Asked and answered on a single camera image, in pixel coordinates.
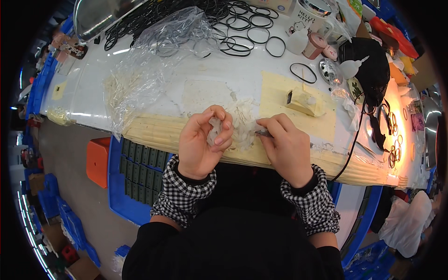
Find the hand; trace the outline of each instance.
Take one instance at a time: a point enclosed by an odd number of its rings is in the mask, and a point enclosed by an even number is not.
[[[215,144],[207,144],[207,135],[213,128],[211,117],[222,121],[222,131]],[[185,177],[201,180],[207,177],[218,164],[224,151],[232,144],[232,115],[219,105],[212,105],[202,114],[194,114],[188,120],[179,137],[178,171]]]
[[[274,137],[260,135],[267,158],[293,188],[301,188],[313,177],[310,137],[296,128],[285,114],[257,120]]]

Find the black shirt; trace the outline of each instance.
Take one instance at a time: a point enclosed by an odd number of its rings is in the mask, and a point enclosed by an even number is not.
[[[218,207],[178,232],[154,222],[140,227],[123,280],[343,279],[337,248],[316,249],[299,220]]]

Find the left hand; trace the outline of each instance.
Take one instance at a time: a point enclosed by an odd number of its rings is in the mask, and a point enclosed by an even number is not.
[[[213,116],[222,121],[222,131],[216,137],[215,144],[210,146],[207,144],[207,135],[213,127],[208,121]],[[219,105],[212,105],[202,114],[190,117],[179,137],[180,174],[201,180],[212,172],[224,151],[232,144],[232,121],[232,115]]]

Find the orange plastic bin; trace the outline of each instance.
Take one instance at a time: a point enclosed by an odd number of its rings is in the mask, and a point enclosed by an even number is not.
[[[92,139],[87,144],[86,173],[90,180],[103,189],[108,187],[108,159],[110,137]]]

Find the black mesh bag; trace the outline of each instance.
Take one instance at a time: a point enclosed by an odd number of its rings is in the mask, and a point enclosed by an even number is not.
[[[390,79],[389,63],[383,48],[373,39],[352,38],[352,43],[347,41],[339,47],[339,53],[341,62],[361,60],[369,56],[359,67],[355,77],[364,90],[367,105],[379,106]]]

